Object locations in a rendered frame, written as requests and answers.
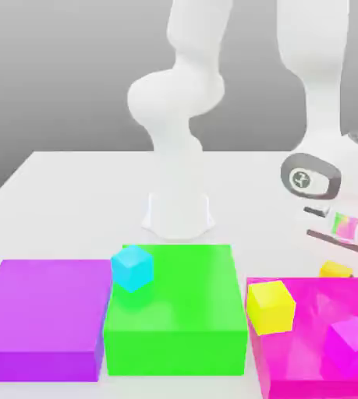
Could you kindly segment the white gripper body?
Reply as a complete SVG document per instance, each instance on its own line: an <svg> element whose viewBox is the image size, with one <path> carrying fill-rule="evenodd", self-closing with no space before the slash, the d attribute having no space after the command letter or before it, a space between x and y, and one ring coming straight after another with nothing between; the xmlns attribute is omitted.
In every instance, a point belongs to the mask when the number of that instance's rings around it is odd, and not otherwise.
<svg viewBox="0 0 358 399"><path fill-rule="evenodd" d="M313 228L306 230L307 248L322 260L358 263L358 228L353 239L340 238Z"/></svg>

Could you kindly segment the small yellow cube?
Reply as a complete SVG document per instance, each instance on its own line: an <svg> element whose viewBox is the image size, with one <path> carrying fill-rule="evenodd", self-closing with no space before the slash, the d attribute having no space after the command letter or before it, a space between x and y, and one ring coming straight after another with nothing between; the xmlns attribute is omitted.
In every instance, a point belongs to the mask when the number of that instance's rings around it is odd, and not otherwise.
<svg viewBox="0 0 358 399"><path fill-rule="evenodd" d="M246 313L258 336L292 330L296 301L281 280L248 285Z"/></svg>
<svg viewBox="0 0 358 399"><path fill-rule="evenodd" d="M321 266L319 277L353 277L353 269L328 260Z"/></svg>

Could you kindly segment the small magenta cube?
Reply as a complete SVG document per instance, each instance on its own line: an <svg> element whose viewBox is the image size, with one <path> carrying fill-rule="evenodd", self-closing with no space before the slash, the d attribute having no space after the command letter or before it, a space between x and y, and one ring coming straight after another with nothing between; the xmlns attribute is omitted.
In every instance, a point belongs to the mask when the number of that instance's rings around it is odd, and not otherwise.
<svg viewBox="0 0 358 399"><path fill-rule="evenodd" d="M358 375L358 316L329 325L324 353L341 373Z"/></svg>

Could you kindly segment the small cyan cube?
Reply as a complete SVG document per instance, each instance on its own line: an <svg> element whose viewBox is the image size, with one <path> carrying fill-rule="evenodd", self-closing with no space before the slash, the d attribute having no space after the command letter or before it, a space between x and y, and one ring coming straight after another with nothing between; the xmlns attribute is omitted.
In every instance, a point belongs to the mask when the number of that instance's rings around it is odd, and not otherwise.
<svg viewBox="0 0 358 399"><path fill-rule="evenodd" d="M111 258L113 283L133 293L154 280L154 257L138 245L128 245Z"/></svg>

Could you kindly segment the large magenta box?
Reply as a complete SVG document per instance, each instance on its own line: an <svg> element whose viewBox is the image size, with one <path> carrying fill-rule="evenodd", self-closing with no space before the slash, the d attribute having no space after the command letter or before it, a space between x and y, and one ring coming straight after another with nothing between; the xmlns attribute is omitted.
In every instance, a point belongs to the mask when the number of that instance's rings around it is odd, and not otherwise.
<svg viewBox="0 0 358 399"><path fill-rule="evenodd" d="M326 357L331 323L358 316L358 277L249 277L248 285L281 280L296 301L292 330L258 336L248 319L263 399L358 399L358 375Z"/></svg>

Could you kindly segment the large green box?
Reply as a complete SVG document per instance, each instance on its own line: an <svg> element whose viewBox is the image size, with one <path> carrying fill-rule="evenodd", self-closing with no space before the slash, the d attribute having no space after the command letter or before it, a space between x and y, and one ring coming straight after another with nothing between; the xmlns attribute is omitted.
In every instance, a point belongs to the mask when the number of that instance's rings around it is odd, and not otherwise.
<svg viewBox="0 0 358 399"><path fill-rule="evenodd" d="M248 327L228 244L143 244L154 280L114 284L104 324L110 376L241 376Z"/></svg>

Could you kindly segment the large purple box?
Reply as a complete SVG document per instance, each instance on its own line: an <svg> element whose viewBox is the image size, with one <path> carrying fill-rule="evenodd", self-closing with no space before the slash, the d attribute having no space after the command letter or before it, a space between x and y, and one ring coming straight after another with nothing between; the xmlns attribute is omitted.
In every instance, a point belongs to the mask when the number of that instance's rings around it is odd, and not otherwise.
<svg viewBox="0 0 358 399"><path fill-rule="evenodd" d="M0 382L96 382L109 260L0 264Z"/></svg>

